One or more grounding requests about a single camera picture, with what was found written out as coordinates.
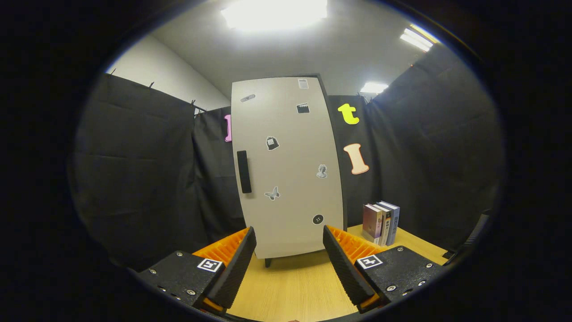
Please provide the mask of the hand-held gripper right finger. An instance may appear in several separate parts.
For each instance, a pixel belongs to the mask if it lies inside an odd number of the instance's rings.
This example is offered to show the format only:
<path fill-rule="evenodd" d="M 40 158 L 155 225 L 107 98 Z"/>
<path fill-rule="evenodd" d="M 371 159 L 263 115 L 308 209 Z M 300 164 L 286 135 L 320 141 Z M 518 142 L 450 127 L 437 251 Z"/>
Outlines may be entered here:
<path fill-rule="evenodd" d="M 350 302 L 361 314 L 424 289 L 446 267 L 405 246 L 390 249 L 325 225 L 323 245 Z"/>

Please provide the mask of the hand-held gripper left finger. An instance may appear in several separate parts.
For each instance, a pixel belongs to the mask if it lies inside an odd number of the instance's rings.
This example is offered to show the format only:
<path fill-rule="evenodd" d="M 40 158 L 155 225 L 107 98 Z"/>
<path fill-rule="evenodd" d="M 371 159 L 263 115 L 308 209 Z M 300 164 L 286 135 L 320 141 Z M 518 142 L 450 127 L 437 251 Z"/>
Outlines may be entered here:
<path fill-rule="evenodd" d="M 176 250 L 134 277 L 180 306 L 223 316 L 236 300 L 255 247 L 255 229 L 249 227 L 193 253 Z"/>

